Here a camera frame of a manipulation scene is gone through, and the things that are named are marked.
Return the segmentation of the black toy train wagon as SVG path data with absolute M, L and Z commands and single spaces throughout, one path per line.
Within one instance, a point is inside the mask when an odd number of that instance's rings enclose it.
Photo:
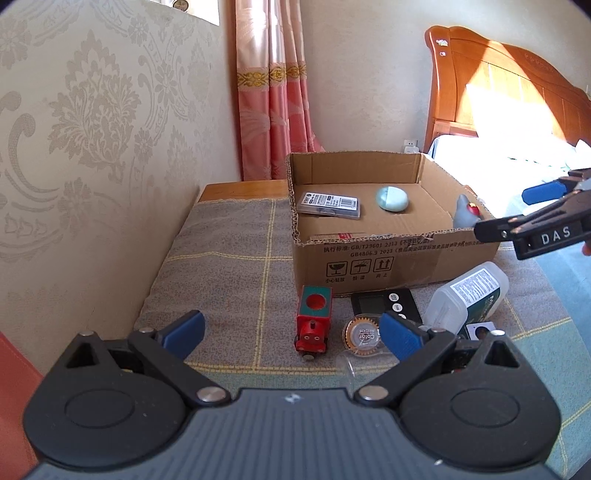
M 475 322 L 469 323 L 463 327 L 461 333 L 468 339 L 473 341 L 483 340 L 490 332 L 496 330 L 493 322 Z

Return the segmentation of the grey dog squeaky toy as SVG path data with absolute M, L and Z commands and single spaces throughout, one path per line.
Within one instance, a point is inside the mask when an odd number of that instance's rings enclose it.
M 456 211 L 453 216 L 454 229 L 473 228 L 483 220 L 483 215 L 477 204 L 470 201 L 465 194 L 461 194 L 456 202 Z

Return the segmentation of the red toy train engine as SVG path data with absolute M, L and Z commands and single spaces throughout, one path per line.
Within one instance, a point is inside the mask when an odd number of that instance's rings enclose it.
M 295 317 L 294 349 L 304 360 L 314 360 L 328 350 L 332 319 L 332 289 L 322 286 L 301 287 Z

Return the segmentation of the mint green round case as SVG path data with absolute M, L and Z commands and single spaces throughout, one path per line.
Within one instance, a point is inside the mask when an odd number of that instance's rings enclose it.
M 381 187 L 376 194 L 378 206 L 391 213 L 404 212 L 410 203 L 405 190 L 395 186 Z

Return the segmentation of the light blue bed sheet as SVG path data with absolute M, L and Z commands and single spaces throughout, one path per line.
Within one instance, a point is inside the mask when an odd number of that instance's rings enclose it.
M 563 140 L 534 140 L 511 146 L 474 137 L 442 135 L 428 150 L 434 161 L 461 184 L 470 187 L 495 217 L 529 214 L 543 202 L 528 204 L 522 192 L 539 186 L 543 192 L 570 170 L 590 165 L 590 149 Z M 537 259 L 579 329 L 590 328 L 590 260 L 573 245 Z

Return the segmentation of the black digital timer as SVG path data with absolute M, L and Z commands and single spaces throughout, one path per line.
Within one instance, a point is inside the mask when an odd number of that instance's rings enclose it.
M 422 324 L 415 299 L 408 288 L 355 293 L 351 298 L 356 316 L 379 319 L 385 312 L 394 312 L 401 318 Z

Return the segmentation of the clear correction tape dispenser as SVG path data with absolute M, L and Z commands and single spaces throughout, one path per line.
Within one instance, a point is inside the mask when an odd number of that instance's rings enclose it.
M 342 344 L 346 352 L 360 358 L 379 355 L 383 349 L 379 318 L 356 315 L 342 329 Z

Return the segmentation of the plaid table cloth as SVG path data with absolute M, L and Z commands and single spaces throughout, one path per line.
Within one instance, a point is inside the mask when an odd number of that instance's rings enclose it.
M 290 206 L 284 200 L 207 202 L 195 206 L 145 299 L 138 327 L 160 329 L 182 314 L 204 313 L 204 341 L 189 364 L 224 385 L 240 388 L 355 389 L 396 364 L 389 352 L 359 358 L 346 353 L 342 329 L 353 317 L 351 301 L 335 299 L 329 349 L 305 361 L 294 350 L 298 303 L 291 261 Z M 562 303 L 573 277 L 554 280 L 545 265 L 520 261 L 502 246 L 496 264 L 509 291 L 493 315 L 527 357 L 562 415 L 550 466 L 573 476 L 590 457 L 590 353 L 577 310 Z

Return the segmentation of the brown cardboard box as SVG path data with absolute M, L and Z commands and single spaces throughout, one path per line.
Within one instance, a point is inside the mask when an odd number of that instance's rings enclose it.
M 446 282 L 497 253 L 498 244 L 453 228 L 458 197 L 477 198 L 425 154 L 293 153 L 286 163 L 297 288 L 328 286 L 341 295 Z M 406 191 L 404 212 L 378 206 L 384 186 Z M 298 213 L 304 192 L 356 197 L 361 217 Z

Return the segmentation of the wooden bed headboard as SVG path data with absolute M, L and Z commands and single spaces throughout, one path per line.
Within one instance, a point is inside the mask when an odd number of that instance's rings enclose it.
M 424 147 L 441 135 L 477 135 L 466 92 L 469 84 L 549 108 L 552 132 L 574 145 L 590 140 L 590 99 L 539 55 L 489 40 L 462 26 L 425 32 L 433 63 Z

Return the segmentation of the pink patterned curtain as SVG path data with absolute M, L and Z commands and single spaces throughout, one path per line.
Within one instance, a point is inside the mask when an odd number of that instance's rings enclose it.
M 286 176 L 291 153 L 321 152 L 311 126 L 298 1 L 235 3 L 242 178 Z

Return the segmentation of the white wall socket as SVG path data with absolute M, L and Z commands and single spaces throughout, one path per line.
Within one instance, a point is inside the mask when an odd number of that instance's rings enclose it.
M 403 152 L 405 154 L 416 154 L 420 152 L 417 140 L 405 140 L 403 146 Z

